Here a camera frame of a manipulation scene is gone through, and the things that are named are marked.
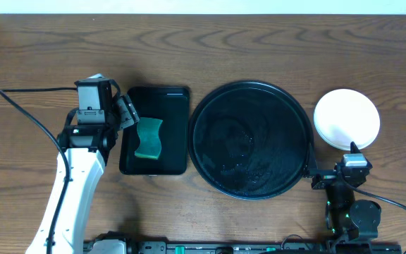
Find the green scrubbing sponge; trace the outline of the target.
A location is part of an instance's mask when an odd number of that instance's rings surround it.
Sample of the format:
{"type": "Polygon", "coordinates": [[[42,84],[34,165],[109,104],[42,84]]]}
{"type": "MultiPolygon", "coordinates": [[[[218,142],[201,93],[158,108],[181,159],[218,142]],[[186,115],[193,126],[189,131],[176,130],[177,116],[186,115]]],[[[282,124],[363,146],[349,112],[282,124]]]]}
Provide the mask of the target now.
{"type": "Polygon", "coordinates": [[[163,121],[161,119],[141,117],[137,123],[137,135],[140,140],[135,156],[141,159],[158,159],[162,145],[159,131],[163,121]]]}

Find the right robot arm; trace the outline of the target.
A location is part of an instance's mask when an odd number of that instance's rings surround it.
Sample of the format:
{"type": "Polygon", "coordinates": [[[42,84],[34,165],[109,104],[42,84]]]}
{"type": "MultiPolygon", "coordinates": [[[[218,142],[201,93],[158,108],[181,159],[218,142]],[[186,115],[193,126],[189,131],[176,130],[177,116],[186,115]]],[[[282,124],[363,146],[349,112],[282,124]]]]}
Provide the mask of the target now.
{"type": "Polygon", "coordinates": [[[355,189],[366,182],[371,169],[372,164],[355,143],[350,143],[350,152],[331,170],[319,169],[314,149],[309,148],[304,177],[312,180],[312,189],[326,192],[326,226],[337,241],[360,242],[378,237],[381,206],[355,198],[355,189]]]}

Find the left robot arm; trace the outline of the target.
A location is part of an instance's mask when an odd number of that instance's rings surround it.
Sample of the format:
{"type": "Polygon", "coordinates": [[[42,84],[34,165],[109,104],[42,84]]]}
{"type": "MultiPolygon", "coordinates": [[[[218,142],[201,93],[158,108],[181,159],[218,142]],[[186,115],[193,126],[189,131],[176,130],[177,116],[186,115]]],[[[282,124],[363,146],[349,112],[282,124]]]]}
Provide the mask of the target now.
{"type": "Polygon", "coordinates": [[[129,96],[116,98],[108,108],[116,122],[83,123],[74,116],[100,116],[103,109],[73,109],[59,134],[57,173],[39,230],[27,253],[83,253],[85,227],[97,184],[102,177],[109,151],[104,131],[116,135],[139,117],[129,96]]]}

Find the white plate top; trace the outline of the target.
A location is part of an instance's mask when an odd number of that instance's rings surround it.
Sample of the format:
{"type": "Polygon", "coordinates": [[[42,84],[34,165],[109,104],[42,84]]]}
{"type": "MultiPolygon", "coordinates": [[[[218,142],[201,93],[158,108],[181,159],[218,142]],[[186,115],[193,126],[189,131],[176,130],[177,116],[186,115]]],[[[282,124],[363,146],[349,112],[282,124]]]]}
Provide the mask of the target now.
{"type": "Polygon", "coordinates": [[[351,89],[326,93],[316,104],[313,120],[320,137],[339,150],[349,150],[350,143],[355,143],[359,149],[369,146],[381,127],[374,103],[351,89]]]}

